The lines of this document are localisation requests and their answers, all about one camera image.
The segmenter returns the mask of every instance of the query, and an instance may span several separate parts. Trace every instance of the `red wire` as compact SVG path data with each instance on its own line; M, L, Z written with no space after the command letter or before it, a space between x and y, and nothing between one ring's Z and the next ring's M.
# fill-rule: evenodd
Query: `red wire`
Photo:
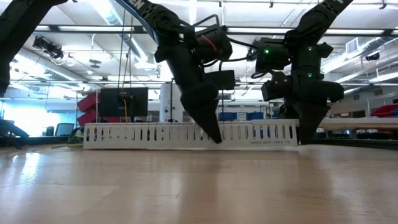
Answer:
M203 37L205 41L209 42L209 44L213 47L213 49L217 51L216 45L214 45L209 38L207 38L205 35L201 35L201 37Z

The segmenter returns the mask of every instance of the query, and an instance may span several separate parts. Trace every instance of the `white plastic barrier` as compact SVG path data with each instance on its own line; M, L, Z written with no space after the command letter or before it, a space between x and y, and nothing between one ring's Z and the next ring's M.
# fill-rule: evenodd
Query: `white plastic barrier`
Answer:
M267 146L296 146L295 120L219 123L223 137L215 144L192 123L87 124L85 149L219 149L265 150Z

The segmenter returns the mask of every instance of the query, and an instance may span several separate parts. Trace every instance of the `wooden floor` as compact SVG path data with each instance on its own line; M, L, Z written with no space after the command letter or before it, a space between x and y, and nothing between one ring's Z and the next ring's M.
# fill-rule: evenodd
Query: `wooden floor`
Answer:
M398 223L398 151L1 152L0 223Z

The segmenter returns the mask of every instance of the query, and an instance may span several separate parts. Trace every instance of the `computer monitor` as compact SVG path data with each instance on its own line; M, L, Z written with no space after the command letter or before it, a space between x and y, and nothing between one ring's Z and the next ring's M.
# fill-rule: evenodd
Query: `computer monitor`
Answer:
M101 117L125 116L124 100L126 100L127 116L148 115L148 88L104 88L99 96L98 111Z

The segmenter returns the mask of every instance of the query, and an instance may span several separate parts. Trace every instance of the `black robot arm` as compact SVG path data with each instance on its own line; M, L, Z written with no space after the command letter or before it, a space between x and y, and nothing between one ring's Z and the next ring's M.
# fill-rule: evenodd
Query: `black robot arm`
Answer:
M306 12L295 29L285 35L286 45L315 45L329 29L337 16L353 0L324 0Z
M284 39L262 38L256 62L258 78L272 74L271 81L261 87L265 101L284 98L280 114L300 120L299 139L307 144L317 130L332 103L344 98L344 88L335 82L323 81L321 59L327 58L333 47L318 44L336 17L353 0L324 0L303 15L300 24L285 34ZM283 70L291 64L290 75Z
M0 93L4 93L9 84L9 63L15 54L51 7L65 2L67 0L13 0L1 15ZM165 60L168 63L181 90L181 102L185 110L212 140L221 142L215 115L218 89L204 79L204 63L225 61L231 56L232 46L224 30L217 22L205 30L195 32L193 26L181 21L174 12L147 0L116 2L141 22L158 45L155 59L157 62Z

